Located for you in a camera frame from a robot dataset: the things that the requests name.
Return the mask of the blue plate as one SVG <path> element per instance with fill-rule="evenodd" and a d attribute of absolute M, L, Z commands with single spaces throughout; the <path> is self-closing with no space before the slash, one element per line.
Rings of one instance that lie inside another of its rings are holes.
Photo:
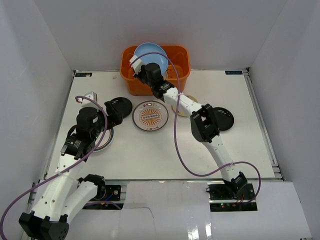
<path fill-rule="evenodd" d="M 156 63 L 159 65 L 160 70 L 161 70 L 161 75 L 163 76 L 164 73 L 167 71 L 168 69 L 168 65 L 169 65 L 169 61 L 166 58 L 167 54 L 164 51 L 164 49 L 162 47 L 160 47 L 159 45 L 155 44 L 155 43 L 151 43 L 151 42 L 146 42 L 146 43 L 142 43 L 140 44 L 133 53 L 134 56 L 142 56 L 140 58 L 140 60 L 145 64 L 149 64 L 149 63 Z"/>

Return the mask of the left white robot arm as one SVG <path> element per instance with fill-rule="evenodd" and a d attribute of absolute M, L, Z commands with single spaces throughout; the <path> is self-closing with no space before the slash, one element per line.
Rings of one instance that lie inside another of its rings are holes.
<path fill-rule="evenodd" d="M 128 112 L 121 111 L 115 99 L 97 105 L 82 107 L 65 138 L 60 151 L 55 175 L 39 201 L 29 213 L 18 220 L 28 237 L 36 240 L 64 240 L 75 215 L 92 199 L 105 196 L 103 176 L 88 174 L 79 180 L 79 187 L 69 193 L 80 170 L 95 150 L 96 140 L 106 130 L 120 125 Z"/>

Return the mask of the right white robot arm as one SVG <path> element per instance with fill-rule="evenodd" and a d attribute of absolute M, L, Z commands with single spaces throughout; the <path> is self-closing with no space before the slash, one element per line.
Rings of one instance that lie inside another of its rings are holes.
<path fill-rule="evenodd" d="M 219 125 L 210 104 L 197 103 L 172 83 L 164 80 L 160 66 L 156 63 L 132 66 L 134 77 L 150 87 L 153 95 L 166 104 L 176 105 L 190 120 L 192 136 L 210 152 L 218 171 L 221 172 L 226 195 L 236 200 L 244 193 L 244 186 L 248 183 L 245 175 L 236 169 L 230 155 L 220 137 Z"/>

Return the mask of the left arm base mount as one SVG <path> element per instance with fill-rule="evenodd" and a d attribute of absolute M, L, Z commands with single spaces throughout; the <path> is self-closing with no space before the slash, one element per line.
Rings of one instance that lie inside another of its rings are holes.
<path fill-rule="evenodd" d="M 104 207 L 107 208 L 109 205 L 115 207 L 116 209 L 121 209 L 115 202 L 121 200 L 121 185 L 105 185 L 98 187 L 97 195 L 93 197 L 89 203 L 84 207 Z"/>

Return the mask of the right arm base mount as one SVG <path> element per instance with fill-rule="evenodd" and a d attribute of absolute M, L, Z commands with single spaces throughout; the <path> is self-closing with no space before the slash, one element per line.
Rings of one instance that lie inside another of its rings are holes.
<path fill-rule="evenodd" d="M 205 191 L 209 194 L 209 206 L 212 213 L 256 212 L 258 210 L 255 200 L 249 202 L 255 196 L 251 183 L 248 183 L 236 195 L 224 184 L 209 184 Z"/>

